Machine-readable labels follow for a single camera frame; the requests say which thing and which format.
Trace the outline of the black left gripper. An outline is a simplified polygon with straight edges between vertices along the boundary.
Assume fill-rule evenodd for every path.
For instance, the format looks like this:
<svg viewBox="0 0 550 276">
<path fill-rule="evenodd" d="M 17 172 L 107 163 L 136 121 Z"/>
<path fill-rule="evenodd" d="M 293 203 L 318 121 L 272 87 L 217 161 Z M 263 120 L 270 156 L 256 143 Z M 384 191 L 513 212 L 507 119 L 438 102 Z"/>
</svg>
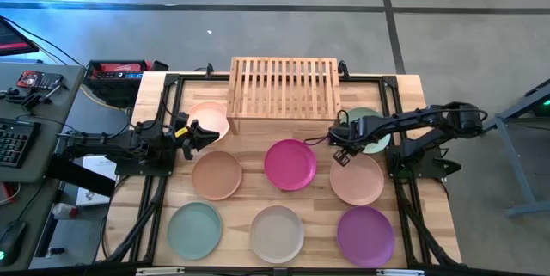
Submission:
<svg viewBox="0 0 550 276">
<path fill-rule="evenodd" d="M 189 120 L 186 113 L 178 113 L 173 124 L 173 139 L 181 148 L 186 160 L 192 160 L 192 149 L 200 151 L 209 144 L 216 142 L 219 132 L 206 130 L 198 120 Z"/>
</svg>

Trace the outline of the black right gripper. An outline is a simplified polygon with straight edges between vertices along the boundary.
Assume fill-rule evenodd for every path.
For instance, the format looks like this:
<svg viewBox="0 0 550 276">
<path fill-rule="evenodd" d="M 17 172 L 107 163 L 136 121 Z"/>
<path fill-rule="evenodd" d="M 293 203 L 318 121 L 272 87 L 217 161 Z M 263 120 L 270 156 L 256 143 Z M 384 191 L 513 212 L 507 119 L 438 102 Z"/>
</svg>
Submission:
<svg viewBox="0 0 550 276">
<path fill-rule="evenodd" d="M 328 128 L 329 144 L 344 148 L 333 154 L 334 161 L 340 166 L 350 161 L 348 152 L 361 153 L 364 151 L 367 142 L 363 141 L 363 125 L 362 118 L 359 118 L 353 121 L 348 120 L 340 124 L 334 124 Z"/>
</svg>

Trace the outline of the light peach plate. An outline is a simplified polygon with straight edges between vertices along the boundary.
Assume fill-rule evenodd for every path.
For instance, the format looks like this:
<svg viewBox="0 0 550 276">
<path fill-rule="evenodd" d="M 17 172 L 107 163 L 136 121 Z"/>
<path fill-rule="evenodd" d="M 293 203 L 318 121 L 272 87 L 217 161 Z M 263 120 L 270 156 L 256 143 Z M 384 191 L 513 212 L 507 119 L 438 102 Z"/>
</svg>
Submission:
<svg viewBox="0 0 550 276">
<path fill-rule="evenodd" d="M 229 131 L 227 120 L 227 108 L 218 102 L 204 101 L 189 109 L 187 112 L 190 120 L 197 120 L 199 126 L 205 130 L 218 132 L 222 139 Z"/>
</svg>

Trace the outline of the salmon pink plate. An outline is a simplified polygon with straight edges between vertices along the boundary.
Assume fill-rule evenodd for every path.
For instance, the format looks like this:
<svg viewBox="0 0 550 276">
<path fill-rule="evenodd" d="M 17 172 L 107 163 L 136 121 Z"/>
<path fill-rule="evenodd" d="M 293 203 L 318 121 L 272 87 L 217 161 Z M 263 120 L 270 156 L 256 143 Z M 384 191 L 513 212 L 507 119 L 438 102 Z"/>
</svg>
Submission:
<svg viewBox="0 0 550 276">
<path fill-rule="evenodd" d="M 333 163 L 330 184 L 335 194 L 350 205 L 369 205 L 381 195 L 384 175 L 370 156 L 353 157 L 345 166 Z"/>
</svg>

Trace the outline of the terracotta brown plate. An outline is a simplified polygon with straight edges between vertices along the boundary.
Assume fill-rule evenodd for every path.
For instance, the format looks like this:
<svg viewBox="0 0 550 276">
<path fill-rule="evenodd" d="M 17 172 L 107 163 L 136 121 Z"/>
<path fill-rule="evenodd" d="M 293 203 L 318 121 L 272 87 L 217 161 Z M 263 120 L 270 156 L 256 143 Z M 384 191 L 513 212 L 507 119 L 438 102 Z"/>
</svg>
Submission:
<svg viewBox="0 0 550 276">
<path fill-rule="evenodd" d="M 242 168 L 235 156 L 226 151 L 212 151 L 193 166 L 192 185 L 202 198 L 218 201 L 227 199 L 240 186 Z"/>
</svg>

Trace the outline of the magenta plate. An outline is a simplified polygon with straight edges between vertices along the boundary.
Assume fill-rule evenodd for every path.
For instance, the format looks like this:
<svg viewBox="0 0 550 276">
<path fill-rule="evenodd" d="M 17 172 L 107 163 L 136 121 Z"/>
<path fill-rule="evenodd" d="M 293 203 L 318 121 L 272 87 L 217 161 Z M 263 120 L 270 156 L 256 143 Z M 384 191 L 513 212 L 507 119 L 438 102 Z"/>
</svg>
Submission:
<svg viewBox="0 0 550 276">
<path fill-rule="evenodd" d="M 302 141 L 284 139 L 273 144 L 264 158 L 264 172 L 273 186 L 296 191 L 306 187 L 315 177 L 315 153 Z"/>
</svg>

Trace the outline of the purple plate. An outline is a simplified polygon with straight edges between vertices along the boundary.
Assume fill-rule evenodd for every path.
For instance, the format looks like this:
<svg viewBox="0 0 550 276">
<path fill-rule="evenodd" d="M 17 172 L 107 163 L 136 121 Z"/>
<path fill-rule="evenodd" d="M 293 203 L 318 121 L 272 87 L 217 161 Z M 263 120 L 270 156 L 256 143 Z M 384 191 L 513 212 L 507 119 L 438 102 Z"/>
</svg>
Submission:
<svg viewBox="0 0 550 276">
<path fill-rule="evenodd" d="M 358 267 L 380 267 L 394 253 L 394 230 L 377 209 L 355 206 L 342 214 L 337 225 L 341 254 Z"/>
</svg>

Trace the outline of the beige plate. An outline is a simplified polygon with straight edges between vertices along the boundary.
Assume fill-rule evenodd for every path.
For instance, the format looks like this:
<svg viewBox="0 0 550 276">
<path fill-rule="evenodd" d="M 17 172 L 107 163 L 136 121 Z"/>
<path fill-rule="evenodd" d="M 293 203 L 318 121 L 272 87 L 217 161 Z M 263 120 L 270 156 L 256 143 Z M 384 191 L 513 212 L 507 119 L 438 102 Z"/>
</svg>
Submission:
<svg viewBox="0 0 550 276">
<path fill-rule="evenodd" d="M 250 248 L 263 261 L 272 264 L 292 261 L 301 251 L 304 239 L 302 220 L 285 206 L 268 206 L 250 225 Z"/>
</svg>

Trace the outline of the wooden slatted shelf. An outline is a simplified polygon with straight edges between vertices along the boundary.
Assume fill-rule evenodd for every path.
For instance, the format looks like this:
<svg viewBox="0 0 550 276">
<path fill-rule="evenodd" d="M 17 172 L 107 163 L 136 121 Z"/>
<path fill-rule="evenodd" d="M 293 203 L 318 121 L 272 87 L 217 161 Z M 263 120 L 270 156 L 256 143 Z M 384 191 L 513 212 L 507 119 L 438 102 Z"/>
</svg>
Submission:
<svg viewBox="0 0 550 276">
<path fill-rule="evenodd" d="M 227 120 L 335 121 L 341 109 L 335 58 L 233 57 Z"/>
</svg>

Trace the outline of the teal green plate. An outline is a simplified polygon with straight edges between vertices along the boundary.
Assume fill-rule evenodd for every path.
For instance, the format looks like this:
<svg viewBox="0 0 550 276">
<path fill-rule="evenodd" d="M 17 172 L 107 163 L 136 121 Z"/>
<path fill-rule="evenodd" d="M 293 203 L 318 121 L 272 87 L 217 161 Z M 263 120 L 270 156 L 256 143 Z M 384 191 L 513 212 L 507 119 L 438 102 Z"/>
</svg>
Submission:
<svg viewBox="0 0 550 276">
<path fill-rule="evenodd" d="M 222 219 L 212 205 L 190 202 L 170 218 L 168 244 L 181 259 L 199 260 L 216 248 L 222 231 Z"/>
</svg>

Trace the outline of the white paper booklet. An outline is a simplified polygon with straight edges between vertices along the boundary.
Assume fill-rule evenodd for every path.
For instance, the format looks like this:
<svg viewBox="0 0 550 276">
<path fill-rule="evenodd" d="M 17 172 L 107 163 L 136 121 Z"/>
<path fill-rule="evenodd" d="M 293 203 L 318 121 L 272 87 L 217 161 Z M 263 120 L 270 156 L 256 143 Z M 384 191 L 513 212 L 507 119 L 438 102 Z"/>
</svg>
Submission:
<svg viewBox="0 0 550 276">
<path fill-rule="evenodd" d="M 115 174 L 117 164 L 108 160 L 105 156 L 85 156 L 82 160 L 82 166 L 96 174 L 117 181 Z M 109 201 L 110 199 L 107 196 L 91 192 L 82 187 L 78 188 L 76 206 L 103 205 Z"/>
</svg>

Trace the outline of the red black equipment case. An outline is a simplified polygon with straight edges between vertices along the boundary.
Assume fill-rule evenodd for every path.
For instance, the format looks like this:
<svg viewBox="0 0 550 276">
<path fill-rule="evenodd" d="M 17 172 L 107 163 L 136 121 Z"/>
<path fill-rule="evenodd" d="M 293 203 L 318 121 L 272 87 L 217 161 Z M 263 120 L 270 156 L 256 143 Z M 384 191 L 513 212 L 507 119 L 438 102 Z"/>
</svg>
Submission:
<svg viewBox="0 0 550 276">
<path fill-rule="evenodd" d="M 90 60 L 84 85 L 108 106 L 133 107 L 144 73 L 168 70 L 157 60 Z"/>
</svg>

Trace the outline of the black diagonal bar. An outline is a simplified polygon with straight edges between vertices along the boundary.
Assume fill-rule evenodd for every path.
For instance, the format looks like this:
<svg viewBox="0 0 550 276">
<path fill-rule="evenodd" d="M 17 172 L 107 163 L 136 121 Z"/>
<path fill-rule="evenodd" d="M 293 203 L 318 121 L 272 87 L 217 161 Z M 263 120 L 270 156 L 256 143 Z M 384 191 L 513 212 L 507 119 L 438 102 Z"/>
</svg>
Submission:
<svg viewBox="0 0 550 276">
<path fill-rule="evenodd" d="M 52 156 L 45 177 L 64 181 L 107 197 L 112 196 L 115 188 L 115 180 L 57 156 Z"/>
</svg>

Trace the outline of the grey side desk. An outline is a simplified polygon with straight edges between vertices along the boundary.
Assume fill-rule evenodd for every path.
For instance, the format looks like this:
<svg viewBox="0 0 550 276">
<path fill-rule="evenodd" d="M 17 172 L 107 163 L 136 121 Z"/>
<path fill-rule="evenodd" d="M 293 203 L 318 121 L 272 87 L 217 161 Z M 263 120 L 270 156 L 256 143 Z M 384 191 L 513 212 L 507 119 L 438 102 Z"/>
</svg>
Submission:
<svg viewBox="0 0 550 276">
<path fill-rule="evenodd" d="M 56 135 L 62 131 L 85 75 L 85 69 L 78 65 L 0 63 L 0 89 L 16 86 L 24 71 L 60 74 L 66 88 L 53 94 L 51 104 L 39 104 L 32 110 L 36 116 L 34 121 L 40 123 L 40 130 L 22 166 L 19 169 L 0 167 L 0 181 L 20 185 L 15 201 L 0 206 L 0 236 L 4 227 L 13 220 L 19 219 L 27 224 L 17 259 L 6 267 L 0 267 L 0 273 L 25 270 L 34 257 L 59 186 L 59 181 L 45 178 L 44 173 L 57 143 Z"/>
</svg>

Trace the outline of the clear plastic bottle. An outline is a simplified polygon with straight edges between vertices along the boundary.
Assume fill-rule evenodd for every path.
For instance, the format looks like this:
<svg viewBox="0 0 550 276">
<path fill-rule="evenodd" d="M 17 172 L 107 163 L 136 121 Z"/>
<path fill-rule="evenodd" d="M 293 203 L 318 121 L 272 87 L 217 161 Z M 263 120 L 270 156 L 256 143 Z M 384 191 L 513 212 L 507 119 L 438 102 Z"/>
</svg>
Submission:
<svg viewBox="0 0 550 276">
<path fill-rule="evenodd" d="M 75 205 L 57 203 L 52 207 L 52 215 L 56 219 L 70 219 L 78 215 L 78 208 Z"/>
</svg>

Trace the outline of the black clip device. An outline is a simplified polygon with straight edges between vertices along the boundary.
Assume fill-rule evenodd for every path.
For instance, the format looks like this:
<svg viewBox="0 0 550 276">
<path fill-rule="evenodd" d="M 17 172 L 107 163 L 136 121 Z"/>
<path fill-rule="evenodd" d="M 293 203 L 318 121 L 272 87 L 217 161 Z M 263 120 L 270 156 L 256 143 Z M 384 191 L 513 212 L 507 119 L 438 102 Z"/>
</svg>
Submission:
<svg viewBox="0 0 550 276">
<path fill-rule="evenodd" d="M 50 104 L 52 102 L 51 97 L 57 92 L 59 92 L 59 90 L 61 89 L 67 90 L 68 87 L 62 83 L 59 83 L 46 95 L 38 95 L 35 93 L 30 94 L 22 101 L 21 106 L 24 109 L 31 111 L 34 107 L 36 107 L 39 104 Z"/>
</svg>

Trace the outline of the red black phone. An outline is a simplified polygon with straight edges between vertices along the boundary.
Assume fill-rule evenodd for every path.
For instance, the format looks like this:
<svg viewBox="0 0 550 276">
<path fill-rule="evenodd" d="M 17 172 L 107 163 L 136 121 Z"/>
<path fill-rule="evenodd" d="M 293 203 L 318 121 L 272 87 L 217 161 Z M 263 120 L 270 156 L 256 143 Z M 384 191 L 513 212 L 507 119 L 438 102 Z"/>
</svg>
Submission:
<svg viewBox="0 0 550 276">
<path fill-rule="evenodd" d="M 23 71 L 16 86 L 23 89 L 53 90 L 61 82 L 64 76 L 55 73 L 41 71 Z"/>
</svg>

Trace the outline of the black keyboard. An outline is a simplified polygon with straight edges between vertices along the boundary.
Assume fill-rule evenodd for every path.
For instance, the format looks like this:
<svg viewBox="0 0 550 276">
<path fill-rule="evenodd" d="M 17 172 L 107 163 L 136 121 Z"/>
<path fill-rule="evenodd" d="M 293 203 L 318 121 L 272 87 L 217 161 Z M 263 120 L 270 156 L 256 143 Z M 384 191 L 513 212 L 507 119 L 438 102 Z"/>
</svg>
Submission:
<svg viewBox="0 0 550 276">
<path fill-rule="evenodd" d="M 20 168 L 40 126 L 38 122 L 0 118 L 0 166 Z"/>
</svg>

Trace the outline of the black desk monitor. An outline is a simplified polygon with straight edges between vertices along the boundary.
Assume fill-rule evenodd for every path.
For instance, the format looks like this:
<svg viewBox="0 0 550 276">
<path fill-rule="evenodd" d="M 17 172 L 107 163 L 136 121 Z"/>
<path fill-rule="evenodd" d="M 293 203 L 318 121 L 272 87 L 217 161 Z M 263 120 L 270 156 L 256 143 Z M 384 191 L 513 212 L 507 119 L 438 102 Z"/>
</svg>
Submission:
<svg viewBox="0 0 550 276">
<path fill-rule="evenodd" d="M 38 52 L 39 48 L 0 16 L 0 56 Z"/>
</svg>

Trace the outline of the black computer mouse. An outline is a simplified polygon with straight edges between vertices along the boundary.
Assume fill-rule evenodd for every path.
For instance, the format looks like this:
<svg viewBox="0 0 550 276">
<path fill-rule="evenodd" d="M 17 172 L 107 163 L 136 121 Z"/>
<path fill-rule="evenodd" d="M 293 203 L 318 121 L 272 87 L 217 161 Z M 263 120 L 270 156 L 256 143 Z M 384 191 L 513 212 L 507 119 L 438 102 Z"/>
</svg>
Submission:
<svg viewBox="0 0 550 276">
<path fill-rule="evenodd" d="M 9 222 L 0 234 L 0 267 L 12 265 L 19 257 L 27 223 L 22 220 Z"/>
</svg>

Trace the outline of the black aluminium table frame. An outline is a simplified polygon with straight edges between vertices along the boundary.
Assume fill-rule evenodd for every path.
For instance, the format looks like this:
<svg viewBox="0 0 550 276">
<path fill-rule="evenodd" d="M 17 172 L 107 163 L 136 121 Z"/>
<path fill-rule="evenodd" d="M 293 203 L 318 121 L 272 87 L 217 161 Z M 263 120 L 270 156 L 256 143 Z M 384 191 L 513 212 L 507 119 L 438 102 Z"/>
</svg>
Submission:
<svg viewBox="0 0 550 276">
<path fill-rule="evenodd" d="M 202 72 L 174 72 L 185 79 L 182 91 L 182 110 L 190 109 L 202 101 L 215 101 L 226 104 L 229 90 L 229 73 L 213 73 L 211 80 L 205 78 Z M 155 117 L 158 100 L 162 91 L 167 72 L 148 73 L 142 79 L 134 108 L 135 120 Z M 394 112 L 394 99 L 399 98 L 401 107 L 414 110 L 425 107 L 425 98 L 418 75 L 367 75 L 351 74 L 351 81 L 340 81 L 339 91 L 342 107 L 373 107 L 382 108 L 380 87 L 385 88 L 389 99 L 390 114 Z M 314 132 L 306 129 L 301 121 L 282 123 L 268 120 L 242 121 L 239 125 L 239 135 L 231 132 L 223 139 L 200 151 L 194 159 L 212 150 L 226 150 L 242 161 L 243 179 L 236 192 L 228 199 L 211 202 L 220 213 L 223 222 L 223 234 L 216 248 L 206 257 L 187 261 L 175 255 L 168 245 L 168 222 L 178 208 L 191 201 L 203 200 L 193 190 L 191 172 L 194 162 L 188 162 L 180 154 L 176 157 L 173 173 L 167 181 L 167 189 L 159 217 L 158 234 L 155 253 L 152 259 L 153 267 L 170 267 L 173 271 L 199 273 L 225 273 L 243 275 L 246 273 L 271 273 L 273 268 L 286 269 L 288 274 L 321 275 L 321 269 L 330 269 L 331 273 L 351 274 L 358 267 L 351 264 L 340 252 L 336 243 L 337 221 L 340 215 L 351 207 L 330 188 L 329 171 L 335 152 L 327 143 L 312 147 L 317 156 L 318 171 L 311 183 L 295 192 L 283 192 L 275 188 L 263 173 L 263 159 L 269 147 L 278 141 L 275 134 L 283 138 L 305 139 L 326 134 L 328 126 L 316 124 Z M 394 182 L 387 175 L 385 156 L 373 156 L 386 175 L 381 197 L 372 206 L 383 213 L 394 229 L 395 249 L 388 263 L 381 268 L 404 269 L 407 267 L 406 251 L 403 241 L 410 241 L 412 254 L 421 261 L 421 246 L 419 234 L 412 223 L 409 224 L 410 239 L 404 239 L 400 225 L 398 202 L 394 190 Z M 416 181 L 419 202 L 423 219 L 438 244 L 454 261 L 461 262 L 461 254 L 453 225 L 448 198 L 438 181 L 419 179 Z M 133 176 L 117 190 L 107 214 L 105 241 L 108 248 L 114 252 L 130 229 L 137 222 L 139 205 L 144 190 L 145 177 Z M 270 205 L 284 205 L 292 209 L 302 220 L 305 229 L 305 239 L 302 250 L 295 259 L 283 264 L 271 264 L 263 261 L 249 248 L 249 228 L 255 215 Z"/>
</svg>

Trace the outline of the silver metal bracket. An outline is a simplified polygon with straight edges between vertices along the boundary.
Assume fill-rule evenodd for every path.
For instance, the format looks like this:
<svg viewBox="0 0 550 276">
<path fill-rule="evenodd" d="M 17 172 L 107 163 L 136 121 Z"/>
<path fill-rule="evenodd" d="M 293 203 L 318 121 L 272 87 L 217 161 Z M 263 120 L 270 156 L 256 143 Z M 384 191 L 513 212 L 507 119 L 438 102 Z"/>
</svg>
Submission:
<svg viewBox="0 0 550 276">
<path fill-rule="evenodd" d="M 144 267 L 136 270 L 135 276 L 181 276 L 184 267 Z"/>
<path fill-rule="evenodd" d="M 425 272 L 412 269 L 377 269 L 376 276 L 425 276 Z"/>
</svg>

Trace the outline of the blue grey metal table frame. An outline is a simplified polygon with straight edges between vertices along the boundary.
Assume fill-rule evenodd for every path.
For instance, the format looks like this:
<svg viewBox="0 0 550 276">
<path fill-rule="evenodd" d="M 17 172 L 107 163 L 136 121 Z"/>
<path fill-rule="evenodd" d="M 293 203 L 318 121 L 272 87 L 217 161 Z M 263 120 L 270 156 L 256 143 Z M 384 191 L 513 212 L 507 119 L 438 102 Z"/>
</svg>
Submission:
<svg viewBox="0 0 550 276">
<path fill-rule="evenodd" d="M 550 212 L 550 200 L 538 200 L 535 197 L 527 175 L 521 163 L 521 156 L 516 151 L 508 131 L 508 125 L 526 126 L 531 130 L 550 132 L 549 127 L 535 126 L 535 123 L 550 123 L 550 78 L 527 91 L 518 103 L 502 113 L 496 113 L 483 124 L 482 134 L 496 130 L 500 136 L 506 155 L 525 200 L 523 205 L 513 206 L 506 210 L 508 217 L 517 217 L 537 212 Z"/>
</svg>

